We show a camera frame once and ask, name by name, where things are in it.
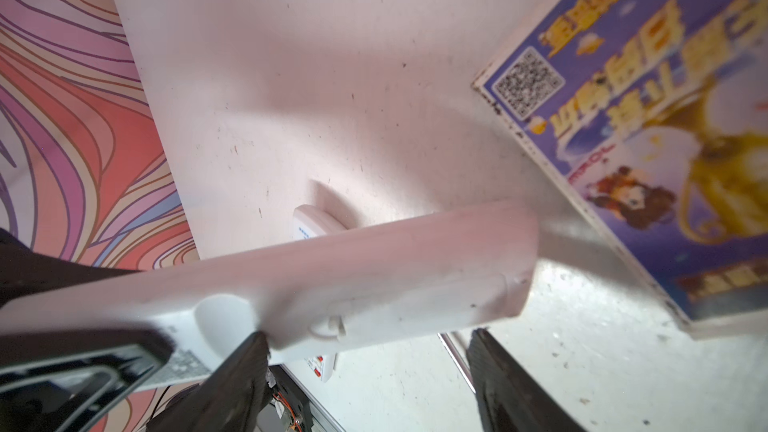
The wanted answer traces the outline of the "white remote control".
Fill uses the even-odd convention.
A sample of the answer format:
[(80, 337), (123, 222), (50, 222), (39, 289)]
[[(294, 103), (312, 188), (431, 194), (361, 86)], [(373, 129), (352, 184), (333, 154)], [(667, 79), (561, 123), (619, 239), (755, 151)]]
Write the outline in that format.
[(457, 331), (522, 311), (538, 236), (502, 201), (38, 293), (2, 307), (1, 353), (151, 331), (155, 388), (209, 376), (254, 332), (280, 365)]

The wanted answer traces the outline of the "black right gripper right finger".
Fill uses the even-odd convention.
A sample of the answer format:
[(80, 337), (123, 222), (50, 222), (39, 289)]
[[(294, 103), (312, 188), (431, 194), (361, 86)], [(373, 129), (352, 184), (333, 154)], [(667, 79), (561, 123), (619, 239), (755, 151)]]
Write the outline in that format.
[(480, 421), (490, 432), (581, 431), (491, 333), (472, 331), (467, 358)]

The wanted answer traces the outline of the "orange handled screwdriver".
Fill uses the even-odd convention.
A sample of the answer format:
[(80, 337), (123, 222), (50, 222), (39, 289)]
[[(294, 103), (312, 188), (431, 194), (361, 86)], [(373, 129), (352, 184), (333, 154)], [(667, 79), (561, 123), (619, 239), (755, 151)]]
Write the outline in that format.
[(459, 348), (456, 346), (456, 344), (453, 342), (451, 336), (448, 333), (440, 333), (438, 335), (438, 338), (443, 346), (443, 348), (446, 350), (448, 355), (451, 357), (451, 360), (454, 364), (454, 366), (457, 368), (459, 374), (463, 378), (464, 382), (467, 384), (469, 390), (475, 394), (476, 388), (474, 386), (474, 382), (471, 376), (471, 371), (466, 363), (462, 352), (459, 350)]

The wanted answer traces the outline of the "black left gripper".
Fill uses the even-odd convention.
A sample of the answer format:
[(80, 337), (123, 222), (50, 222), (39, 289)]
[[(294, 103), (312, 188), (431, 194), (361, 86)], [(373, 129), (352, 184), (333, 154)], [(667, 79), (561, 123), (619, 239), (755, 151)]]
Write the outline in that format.
[[(1, 230), (1, 305), (28, 295), (137, 273), (33, 252)], [(1, 429), (87, 431), (164, 367), (174, 352), (141, 329), (1, 337)]]

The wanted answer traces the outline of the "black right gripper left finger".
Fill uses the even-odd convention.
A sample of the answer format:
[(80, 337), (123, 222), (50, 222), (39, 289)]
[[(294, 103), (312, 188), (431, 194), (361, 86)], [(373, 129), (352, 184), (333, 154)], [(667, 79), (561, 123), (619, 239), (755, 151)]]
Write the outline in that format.
[(192, 392), (165, 408), (148, 431), (253, 431), (265, 407), (269, 347), (254, 332)]

